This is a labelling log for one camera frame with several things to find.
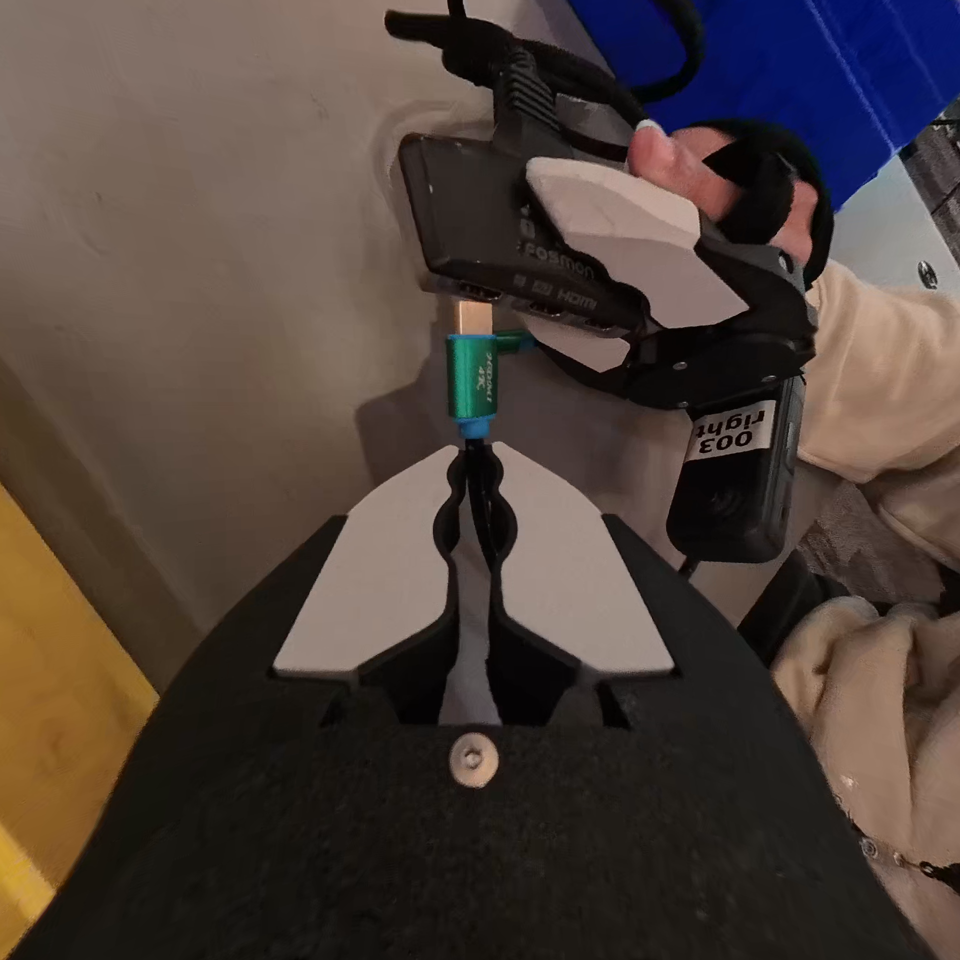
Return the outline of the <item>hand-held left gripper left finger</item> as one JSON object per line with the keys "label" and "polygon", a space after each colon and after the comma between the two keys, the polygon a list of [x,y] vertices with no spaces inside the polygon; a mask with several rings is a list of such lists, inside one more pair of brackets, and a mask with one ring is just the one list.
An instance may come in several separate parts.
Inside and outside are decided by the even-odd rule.
{"label": "hand-held left gripper left finger", "polygon": [[394,475],[346,516],[272,664],[286,680],[382,692],[406,724],[436,724],[459,654],[463,450]]}

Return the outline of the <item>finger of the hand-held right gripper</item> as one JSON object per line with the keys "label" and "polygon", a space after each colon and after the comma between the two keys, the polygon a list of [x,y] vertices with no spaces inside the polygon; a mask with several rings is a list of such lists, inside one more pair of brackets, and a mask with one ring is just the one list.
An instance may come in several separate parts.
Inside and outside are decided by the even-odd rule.
{"label": "finger of the hand-held right gripper", "polygon": [[642,294],[660,328],[711,327],[748,311],[695,251],[701,218],[690,200],[578,159],[531,158],[525,175],[565,245]]}
{"label": "finger of the hand-held right gripper", "polygon": [[534,330],[543,347],[603,374],[620,367],[630,354],[630,343],[621,338],[598,337],[584,330]]}

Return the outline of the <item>blue storage bin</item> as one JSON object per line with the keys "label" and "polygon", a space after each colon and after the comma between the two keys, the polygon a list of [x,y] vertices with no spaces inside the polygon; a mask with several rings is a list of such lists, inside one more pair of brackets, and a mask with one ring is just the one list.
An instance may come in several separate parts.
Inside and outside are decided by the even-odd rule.
{"label": "blue storage bin", "polygon": [[959,91],[954,1],[697,1],[702,63],[689,85],[640,100],[666,131],[753,119],[797,135],[834,210]]}

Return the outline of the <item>yellow storage bin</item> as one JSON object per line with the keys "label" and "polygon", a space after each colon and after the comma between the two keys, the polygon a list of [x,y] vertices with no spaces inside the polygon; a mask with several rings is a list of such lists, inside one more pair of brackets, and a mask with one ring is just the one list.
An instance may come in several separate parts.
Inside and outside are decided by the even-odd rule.
{"label": "yellow storage bin", "polygon": [[157,702],[2,488],[2,957],[63,885]]}

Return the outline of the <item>person's beige hoodie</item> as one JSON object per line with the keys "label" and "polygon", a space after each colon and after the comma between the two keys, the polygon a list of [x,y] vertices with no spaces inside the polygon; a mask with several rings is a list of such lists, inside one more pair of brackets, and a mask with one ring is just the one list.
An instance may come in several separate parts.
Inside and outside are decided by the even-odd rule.
{"label": "person's beige hoodie", "polygon": [[860,851],[937,958],[959,957],[959,614],[816,606],[772,674]]}

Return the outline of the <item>black braided cable green plugs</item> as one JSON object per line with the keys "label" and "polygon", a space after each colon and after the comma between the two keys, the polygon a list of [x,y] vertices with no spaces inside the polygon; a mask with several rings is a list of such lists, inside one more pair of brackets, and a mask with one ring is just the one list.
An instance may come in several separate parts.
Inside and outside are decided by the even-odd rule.
{"label": "black braided cable green plugs", "polygon": [[463,442],[466,492],[478,543],[494,570],[506,543],[505,508],[498,505],[502,468],[489,443],[498,415],[499,359],[534,348],[525,328],[495,330],[494,306],[458,299],[446,337],[447,408]]}

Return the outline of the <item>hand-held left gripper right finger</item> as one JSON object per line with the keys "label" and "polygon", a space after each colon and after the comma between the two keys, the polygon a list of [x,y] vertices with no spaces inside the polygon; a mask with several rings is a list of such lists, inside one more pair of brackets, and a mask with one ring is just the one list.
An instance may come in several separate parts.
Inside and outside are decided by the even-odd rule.
{"label": "hand-held left gripper right finger", "polygon": [[504,442],[492,445],[486,675],[503,724],[548,724],[570,690],[664,678],[674,658],[602,511]]}

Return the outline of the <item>black video switch box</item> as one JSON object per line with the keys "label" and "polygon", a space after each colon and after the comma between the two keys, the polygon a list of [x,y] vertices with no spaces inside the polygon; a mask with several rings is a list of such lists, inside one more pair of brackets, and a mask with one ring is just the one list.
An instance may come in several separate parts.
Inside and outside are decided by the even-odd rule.
{"label": "black video switch box", "polygon": [[703,60],[703,25],[692,2],[655,2],[683,48],[678,72],[630,88],[592,62],[547,42],[521,39],[467,16],[389,10],[395,39],[438,49],[444,69],[491,93],[493,133],[486,140],[405,135],[397,162],[422,252],[428,289],[629,337],[650,319],[646,297],[610,278],[599,262],[561,237],[526,179],[536,158],[599,162],[622,169],[627,147],[567,126],[559,96],[610,109],[634,130],[645,106],[683,90]]}

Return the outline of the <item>person's right hand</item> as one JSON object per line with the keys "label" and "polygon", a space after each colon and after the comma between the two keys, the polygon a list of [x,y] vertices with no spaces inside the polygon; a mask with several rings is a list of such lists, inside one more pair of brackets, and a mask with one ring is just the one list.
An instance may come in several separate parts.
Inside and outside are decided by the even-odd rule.
{"label": "person's right hand", "polygon": [[[714,224],[720,224],[741,199],[742,189],[705,164],[705,159],[733,142],[726,133],[693,126],[665,133],[659,126],[640,126],[630,140],[627,164],[632,176],[685,198]],[[796,179],[788,216],[772,238],[798,263],[806,265],[813,250],[811,228],[819,195]]]}

